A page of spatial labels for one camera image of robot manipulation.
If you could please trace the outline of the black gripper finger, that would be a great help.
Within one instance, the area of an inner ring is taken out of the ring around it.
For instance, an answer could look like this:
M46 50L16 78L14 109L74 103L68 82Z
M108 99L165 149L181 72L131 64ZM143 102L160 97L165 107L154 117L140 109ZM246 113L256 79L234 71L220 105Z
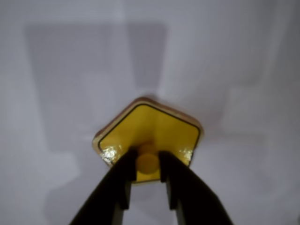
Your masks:
M72 225L121 225L136 180L137 150L127 151L101 180L71 221Z
M160 151L160 176L179 225L232 225L217 195L168 151Z

